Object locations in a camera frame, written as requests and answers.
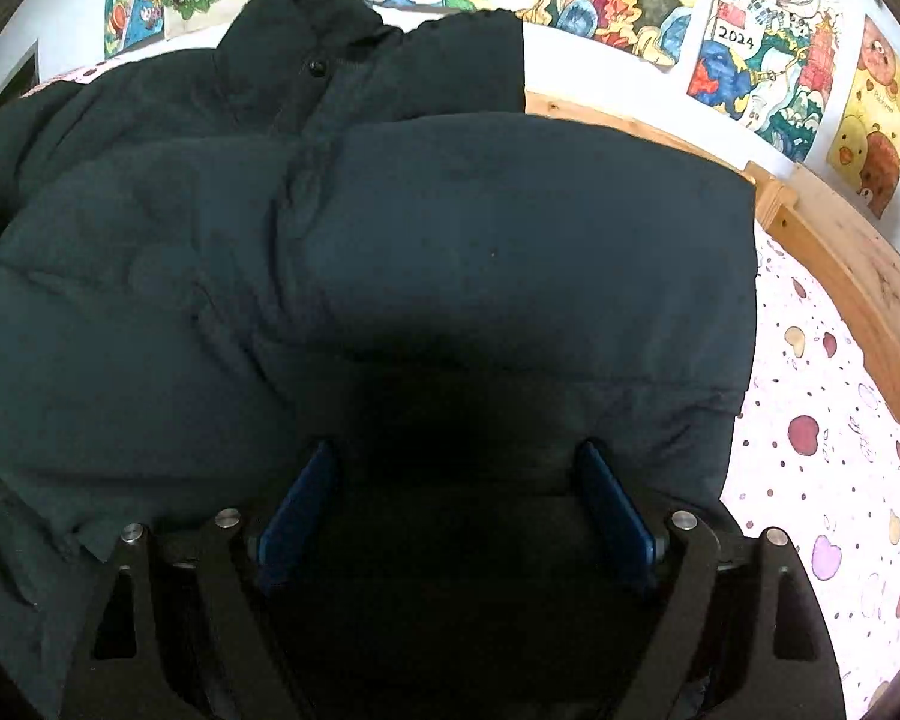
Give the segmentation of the black padded jacket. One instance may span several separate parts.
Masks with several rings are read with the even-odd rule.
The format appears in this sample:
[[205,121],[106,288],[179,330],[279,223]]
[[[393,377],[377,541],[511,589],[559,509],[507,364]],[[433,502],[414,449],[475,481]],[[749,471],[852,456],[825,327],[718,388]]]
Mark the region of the black padded jacket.
[[655,606],[611,475],[727,523],[736,172],[525,109],[504,11],[251,0],[0,109],[0,718],[53,718],[119,532],[265,511],[304,718],[603,718]]

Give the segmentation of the pink apple-print quilt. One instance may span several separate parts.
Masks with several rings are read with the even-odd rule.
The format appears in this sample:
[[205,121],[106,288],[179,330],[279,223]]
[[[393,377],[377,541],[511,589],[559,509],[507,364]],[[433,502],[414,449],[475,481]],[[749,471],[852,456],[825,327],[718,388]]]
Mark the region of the pink apple-print quilt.
[[628,491],[713,528],[793,538],[827,645],[823,717],[862,718],[900,667],[900,438],[824,288],[756,236],[756,355],[738,387],[611,372],[582,266],[560,273],[521,177],[526,115],[359,125],[312,143],[193,138],[40,183],[37,242],[91,304],[50,323],[55,436],[109,514],[166,517],[240,484],[283,494],[326,447],[318,640],[369,632],[554,702],[630,670],[649,602],[583,494],[593,440]]

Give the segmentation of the yellow bear drawing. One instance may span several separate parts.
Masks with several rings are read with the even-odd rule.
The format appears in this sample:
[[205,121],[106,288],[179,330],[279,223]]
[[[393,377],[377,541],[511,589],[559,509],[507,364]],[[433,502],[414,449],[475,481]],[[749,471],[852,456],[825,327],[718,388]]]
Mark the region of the yellow bear drawing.
[[900,54],[870,16],[826,163],[881,220],[900,183]]

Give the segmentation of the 2024 dragon drawing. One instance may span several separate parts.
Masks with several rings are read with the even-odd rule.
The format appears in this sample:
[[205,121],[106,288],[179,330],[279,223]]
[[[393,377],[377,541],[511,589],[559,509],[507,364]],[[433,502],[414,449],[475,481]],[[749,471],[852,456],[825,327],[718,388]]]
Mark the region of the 2024 dragon drawing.
[[787,160],[806,160],[831,98],[832,0],[712,0],[686,94]]

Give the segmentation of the wooden bed frame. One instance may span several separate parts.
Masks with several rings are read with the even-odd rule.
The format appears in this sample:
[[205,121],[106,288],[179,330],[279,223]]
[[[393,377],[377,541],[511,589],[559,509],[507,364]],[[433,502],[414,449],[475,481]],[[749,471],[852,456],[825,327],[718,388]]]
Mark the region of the wooden bed frame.
[[[824,288],[863,353],[863,366],[900,426],[900,258],[829,185],[804,169],[779,179],[745,132],[689,99],[645,122],[526,91],[523,135],[538,132],[520,179],[535,200],[539,249],[582,266],[583,286],[619,316],[613,376],[689,376],[709,392],[743,382],[756,355],[756,236],[767,232]],[[650,323],[644,341],[624,330]],[[900,463],[900,438],[891,458]]]

